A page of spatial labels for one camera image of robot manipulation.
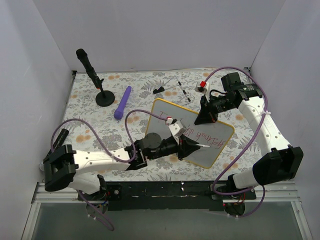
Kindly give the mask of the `white red marker pen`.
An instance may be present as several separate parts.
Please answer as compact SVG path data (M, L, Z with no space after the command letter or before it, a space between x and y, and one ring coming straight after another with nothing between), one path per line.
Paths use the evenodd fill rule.
M196 144L197 146L201 147L201 148L210 148L210 145L205 145L205 144Z

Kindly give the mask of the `yellow framed whiteboard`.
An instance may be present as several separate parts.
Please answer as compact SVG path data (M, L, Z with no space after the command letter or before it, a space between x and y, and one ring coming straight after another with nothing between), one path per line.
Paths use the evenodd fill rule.
M218 158L235 132L233 126L221 121L196 125L198 113L164 99L154 100L151 112L162 118L172 117L185 126L184 135L199 144L211 147L200 147L199 150L185 157L190 163L209 169ZM145 138L142 139L142 152L150 160L161 158L161 142L172 137L169 127L163 120L151 116L148 121Z

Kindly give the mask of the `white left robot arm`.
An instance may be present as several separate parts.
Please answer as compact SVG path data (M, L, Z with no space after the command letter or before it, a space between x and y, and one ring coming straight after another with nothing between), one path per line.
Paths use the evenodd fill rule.
M179 160L199 150L200 144L185 135L162 139L157 133L149 133L136 140L134 145L113 150L111 155L104 151L74 150L66 144L47 156L43 161L44 186L47 192L65 188L80 190L95 200L106 196L106 187L95 176L86 173L106 170L130 171L147 166L148 160L155 160L175 154Z

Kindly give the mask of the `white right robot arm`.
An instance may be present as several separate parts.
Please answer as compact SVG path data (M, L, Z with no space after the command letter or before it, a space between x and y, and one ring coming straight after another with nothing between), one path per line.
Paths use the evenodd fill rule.
M294 179L304 153L299 146L293 147L277 128L267 111L268 100L263 90L254 82L243 83L237 72L223 76L221 83L224 91L219 96L212 94L214 89L207 81L195 87L203 96L194 124L215 123L220 113L238 109L254 132L253 139L262 155L251 169L228 177L227 195L237 199L247 188Z

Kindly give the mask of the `floral table mat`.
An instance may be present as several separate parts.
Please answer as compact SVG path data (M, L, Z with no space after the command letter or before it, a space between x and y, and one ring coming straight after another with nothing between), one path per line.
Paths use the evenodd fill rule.
M144 137L156 98L174 103L177 98L165 99L154 95L152 90L169 77L177 76L187 85L194 102L183 107L198 112L201 95L195 91L197 83L208 77L208 69L155 72L112 72L101 73L103 87L115 95L115 101L108 107L95 103L97 90L86 74L77 74L73 81L66 109L62 115L64 127L69 130L66 144L75 150L102 151L104 148L117 150L129 145L130 140ZM131 93L124 108L122 119L114 118L123 94L128 86ZM245 171L261 157L257 142L251 142L253 131L244 116L237 110L222 113L220 121L234 127L231 139L214 162L206 169L170 155L152 160L136 171L103 170L100 172L109 181L197 181L213 180Z

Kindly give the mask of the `black microphone on stand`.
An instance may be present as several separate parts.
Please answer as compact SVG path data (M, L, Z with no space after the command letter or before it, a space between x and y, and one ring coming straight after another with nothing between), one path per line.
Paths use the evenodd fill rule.
M115 101L115 95L113 92L109 90L104 90L102 86L102 82L104 79L100 79L91 65L88 54L82 49L76 50L76 55L78 60L82 63L87 75L92 80L94 86L96 89L98 89L100 92L95 97L95 102L100 107L108 107Z

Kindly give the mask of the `aluminium frame rail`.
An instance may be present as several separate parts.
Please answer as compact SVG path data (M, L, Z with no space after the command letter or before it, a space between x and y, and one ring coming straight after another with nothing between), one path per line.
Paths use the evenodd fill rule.
M301 196L293 181L257 187L246 200L250 216L236 219L203 209L108 212L115 230L91 218L92 209L70 189L46 192L38 184L25 240L310 240Z

